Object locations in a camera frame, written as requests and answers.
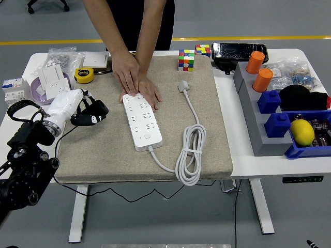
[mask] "yellow lemon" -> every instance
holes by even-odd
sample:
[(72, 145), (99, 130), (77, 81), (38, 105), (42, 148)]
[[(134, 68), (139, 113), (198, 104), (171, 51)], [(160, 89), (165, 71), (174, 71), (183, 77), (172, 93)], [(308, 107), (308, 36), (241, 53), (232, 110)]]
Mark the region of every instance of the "yellow lemon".
[(306, 120), (295, 120), (291, 123), (291, 133), (295, 142), (302, 146), (309, 146), (314, 140), (315, 133), (311, 124)]

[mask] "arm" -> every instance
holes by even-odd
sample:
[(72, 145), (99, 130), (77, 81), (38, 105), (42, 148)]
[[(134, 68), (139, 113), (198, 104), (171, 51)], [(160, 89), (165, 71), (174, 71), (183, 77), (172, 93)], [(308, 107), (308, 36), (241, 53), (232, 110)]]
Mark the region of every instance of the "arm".
[(144, 17), (140, 29), (136, 60), (139, 72), (147, 74), (149, 63), (159, 36), (163, 8), (167, 0), (145, 0)]
[(86, 12), (113, 59), (113, 72), (126, 92), (138, 92), (139, 64), (131, 56), (118, 31), (106, 0), (83, 0)]
[(153, 111), (157, 110), (161, 95), (146, 77), (153, 51), (159, 36), (163, 9), (167, 0), (145, 0), (144, 16), (140, 29), (136, 60), (139, 64), (139, 91), (144, 95)]

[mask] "black case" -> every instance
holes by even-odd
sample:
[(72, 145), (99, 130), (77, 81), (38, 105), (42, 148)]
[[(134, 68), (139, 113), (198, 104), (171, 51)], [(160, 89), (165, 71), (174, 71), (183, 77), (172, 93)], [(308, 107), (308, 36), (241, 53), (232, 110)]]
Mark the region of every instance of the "black case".
[(234, 71), (239, 61), (248, 61), (254, 51), (262, 52), (265, 56), (263, 63), (268, 62), (267, 47), (253, 43), (213, 43), (212, 59), (215, 65), (226, 74)]

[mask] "yellow tape measure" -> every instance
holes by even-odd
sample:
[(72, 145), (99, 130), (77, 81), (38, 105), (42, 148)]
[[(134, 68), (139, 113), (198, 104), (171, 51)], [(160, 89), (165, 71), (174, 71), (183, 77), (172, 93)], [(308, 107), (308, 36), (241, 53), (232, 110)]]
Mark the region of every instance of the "yellow tape measure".
[(74, 79), (77, 83), (88, 84), (94, 79), (93, 68), (78, 68), (74, 72)]

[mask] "robotic arm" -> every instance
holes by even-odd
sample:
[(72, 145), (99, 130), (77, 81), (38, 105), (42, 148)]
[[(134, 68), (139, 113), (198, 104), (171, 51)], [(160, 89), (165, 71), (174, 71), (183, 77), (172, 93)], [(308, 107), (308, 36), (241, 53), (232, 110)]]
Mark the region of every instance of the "robotic arm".
[[(38, 109), (30, 120), (14, 117), (15, 112), (28, 105)], [(59, 94), (47, 113), (30, 100), (13, 104), (7, 114), (23, 124), (7, 143), (11, 150), (7, 162), (0, 167), (0, 176), (12, 169), (8, 179), (0, 179), (0, 212), (36, 205), (58, 169), (59, 160), (50, 158), (37, 144), (52, 145), (69, 120), (75, 126), (91, 126), (105, 119), (107, 113), (107, 107), (100, 100), (95, 100), (88, 91), (81, 89)], [(41, 120), (34, 121), (38, 114)]]

